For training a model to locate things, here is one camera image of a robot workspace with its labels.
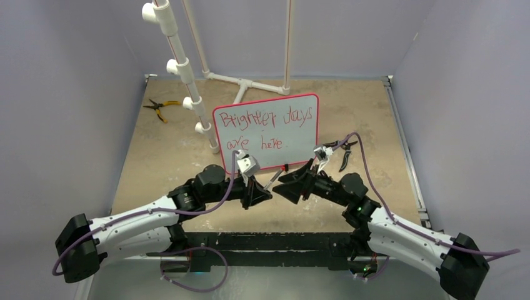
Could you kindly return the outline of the pink-rimmed whiteboard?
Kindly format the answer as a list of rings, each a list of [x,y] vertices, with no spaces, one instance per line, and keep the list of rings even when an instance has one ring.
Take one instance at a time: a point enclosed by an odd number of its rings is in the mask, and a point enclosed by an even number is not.
[[[319,138],[319,97],[314,93],[218,106],[212,111],[222,163],[243,150],[261,169],[305,163]]]

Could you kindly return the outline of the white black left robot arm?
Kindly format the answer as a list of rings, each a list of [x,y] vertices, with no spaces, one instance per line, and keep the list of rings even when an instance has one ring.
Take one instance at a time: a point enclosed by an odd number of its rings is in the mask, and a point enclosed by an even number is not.
[[[209,165],[167,195],[136,209],[94,219],[84,213],[73,216],[54,243],[58,259],[52,275],[76,283],[128,256],[180,255],[186,249],[180,227],[184,221],[210,213],[226,201],[239,200],[248,209],[272,197],[254,176],[227,178],[221,166]]]

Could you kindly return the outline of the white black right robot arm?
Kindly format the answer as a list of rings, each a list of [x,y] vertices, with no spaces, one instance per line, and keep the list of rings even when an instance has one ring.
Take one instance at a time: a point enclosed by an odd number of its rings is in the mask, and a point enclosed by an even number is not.
[[[383,254],[431,276],[455,299],[475,299],[489,271],[489,263],[474,240],[435,232],[403,219],[368,196],[357,173],[334,181],[312,161],[279,177],[273,191],[297,204],[315,195],[344,206],[343,218],[353,227],[349,241],[339,246],[353,259]]]

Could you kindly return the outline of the red white marker pen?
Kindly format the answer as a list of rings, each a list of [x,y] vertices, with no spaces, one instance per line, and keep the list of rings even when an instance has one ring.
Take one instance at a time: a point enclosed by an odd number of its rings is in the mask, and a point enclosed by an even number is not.
[[[269,180],[269,182],[265,185],[264,189],[265,190],[268,190],[274,182],[277,181],[277,179],[285,172],[288,172],[288,169],[289,169],[289,165],[288,164],[284,164],[283,166],[281,166],[281,168],[274,174],[274,176]]]

